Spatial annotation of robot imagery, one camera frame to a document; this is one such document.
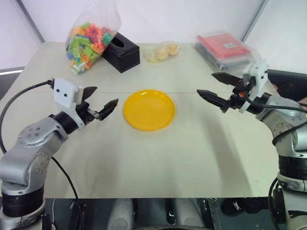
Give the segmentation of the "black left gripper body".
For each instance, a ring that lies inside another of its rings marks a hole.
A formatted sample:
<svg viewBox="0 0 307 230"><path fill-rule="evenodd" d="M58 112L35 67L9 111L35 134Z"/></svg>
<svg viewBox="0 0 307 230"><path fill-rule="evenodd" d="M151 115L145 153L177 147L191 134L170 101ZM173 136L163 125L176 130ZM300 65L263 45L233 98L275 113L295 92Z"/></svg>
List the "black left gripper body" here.
<svg viewBox="0 0 307 230"><path fill-rule="evenodd" d="M76 112L77 115L84 122L85 126L91 123L94 119L99 120L100 118L98 112L91 110L89 108L89 103L85 101L82 101L81 104L76 105Z"/></svg>

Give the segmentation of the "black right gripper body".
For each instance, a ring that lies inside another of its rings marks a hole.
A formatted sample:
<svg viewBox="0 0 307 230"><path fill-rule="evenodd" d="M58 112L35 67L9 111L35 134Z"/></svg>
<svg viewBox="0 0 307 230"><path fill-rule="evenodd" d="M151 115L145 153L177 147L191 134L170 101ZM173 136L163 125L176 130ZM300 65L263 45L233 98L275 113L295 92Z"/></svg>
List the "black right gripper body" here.
<svg viewBox="0 0 307 230"><path fill-rule="evenodd" d="M243 104L246 102L245 97L248 96L249 92L255 86L255 80L251 79L247 83L244 83L243 79L240 79L235 84L233 89L233 94L226 101L226 103L222 106L221 110L223 113L226 113L229 108L234 110L240 109Z"/></svg>

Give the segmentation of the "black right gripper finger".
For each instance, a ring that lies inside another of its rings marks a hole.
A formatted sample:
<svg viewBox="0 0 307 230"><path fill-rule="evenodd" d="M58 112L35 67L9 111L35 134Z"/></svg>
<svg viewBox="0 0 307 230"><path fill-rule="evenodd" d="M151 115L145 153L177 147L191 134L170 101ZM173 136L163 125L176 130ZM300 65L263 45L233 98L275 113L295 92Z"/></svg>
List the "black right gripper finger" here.
<svg viewBox="0 0 307 230"><path fill-rule="evenodd" d="M202 99L219 107L222 111L227 111L231 107L230 101L219 97L211 91L197 89L197 93Z"/></svg>
<svg viewBox="0 0 307 230"><path fill-rule="evenodd" d="M232 86L239 86L243 85L242 79L233 76L231 74L228 74L226 72L215 72L211 74L216 80L219 82L226 84L226 85L232 85Z"/></svg>

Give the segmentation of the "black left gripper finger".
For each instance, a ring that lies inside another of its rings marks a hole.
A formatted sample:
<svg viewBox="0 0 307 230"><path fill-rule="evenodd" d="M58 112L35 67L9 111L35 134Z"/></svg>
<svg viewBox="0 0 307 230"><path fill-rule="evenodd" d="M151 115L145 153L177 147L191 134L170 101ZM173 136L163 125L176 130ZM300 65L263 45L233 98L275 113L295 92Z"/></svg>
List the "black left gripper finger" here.
<svg viewBox="0 0 307 230"><path fill-rule="evenodd" d="M83 89L83 100L88 99L96 90L97 87L95 86L85 87Z"/></svg>
<svg viewBox="0 0 307 230"><path fill-rule="evenodd" d="M107 118L116 108L118 99L114 99L105 104L104 108L99 112L98 120L104 120Z"/></svg>

